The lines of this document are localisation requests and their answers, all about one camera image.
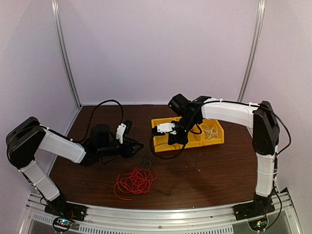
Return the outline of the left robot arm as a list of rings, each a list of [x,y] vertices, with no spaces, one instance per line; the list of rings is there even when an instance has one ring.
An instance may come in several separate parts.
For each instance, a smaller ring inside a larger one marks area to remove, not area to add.
[[[37,163],[36,152],[46,151],[84,167],[106,156],[131,158],[144,147],[137,140],[126,137],[131,127],[132,122],[126,120],[113,133],[107,124],[98,124],[91,129],[87,139],[77,142],[40,124],[37,118],[29,117],[6,136],[7,158],[39,191],[54,212],[66,216],[70,212],[70,205]]]

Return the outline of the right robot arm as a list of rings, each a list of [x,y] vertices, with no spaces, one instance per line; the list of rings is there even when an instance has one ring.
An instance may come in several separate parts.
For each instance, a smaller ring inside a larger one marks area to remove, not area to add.
[[[262,214],[269,206],[273,182],[277,172],[280,128],[271,104],[247,104],[225,101],[209,96],[188,100],[182,94],[174,96],[169,107],[180,117],[170,126],[168,143],[188,143],[188,133],[205,119],[216,119],[239,124],[253,130],[252,145],[257,157],[257,184],[250,211]]]

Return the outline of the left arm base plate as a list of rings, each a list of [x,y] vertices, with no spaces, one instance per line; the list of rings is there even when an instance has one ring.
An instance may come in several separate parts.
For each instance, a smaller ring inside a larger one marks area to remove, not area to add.
[[[65,211],[58,212],[56,210],[53,210],[49,205],[46,205],[46,207],[44,208],[44,211],[46,213],[49,213],[55,216],[60,216],[68,220],[84,221],[87,207],[84,205],[67,203],[65,206]]]

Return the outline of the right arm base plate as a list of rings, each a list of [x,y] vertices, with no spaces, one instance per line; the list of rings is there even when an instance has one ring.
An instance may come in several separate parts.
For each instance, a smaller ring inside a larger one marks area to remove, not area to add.
[[[275,211],[275,207],[272,204],[263,205],[259,202],[248,202],[234,205],[234,215],[237,221],[250,219],[258,216],[263,216],[267,213]]]

